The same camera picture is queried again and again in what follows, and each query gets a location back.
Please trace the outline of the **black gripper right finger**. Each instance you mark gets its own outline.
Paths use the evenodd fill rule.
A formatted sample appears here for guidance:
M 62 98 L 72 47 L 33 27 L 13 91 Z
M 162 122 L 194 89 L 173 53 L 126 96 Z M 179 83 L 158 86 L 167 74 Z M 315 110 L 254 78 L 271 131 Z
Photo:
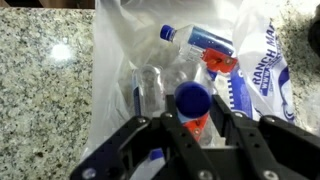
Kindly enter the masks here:
M 272 171 L 279 180 L 320 178 L 320 138 L 275 115 L 254 121 L 232 112 L 219 95 L 212 96 L 210 115 L 225 144 L 244 153 L 257 177 Z

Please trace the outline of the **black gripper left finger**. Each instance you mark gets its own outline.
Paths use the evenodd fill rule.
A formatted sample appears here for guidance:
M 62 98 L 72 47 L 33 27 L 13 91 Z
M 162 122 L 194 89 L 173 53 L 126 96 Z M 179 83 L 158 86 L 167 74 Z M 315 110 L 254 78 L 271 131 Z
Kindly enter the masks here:
M 211 97 L 168 95 L 163 114 L 132 117 L 72 171 L 70 180 L 130 180 L 134 174 L 151 180 L 214 179 L 205 150 L 177 116 L 178 110 L 207 113 L 211 102 Z

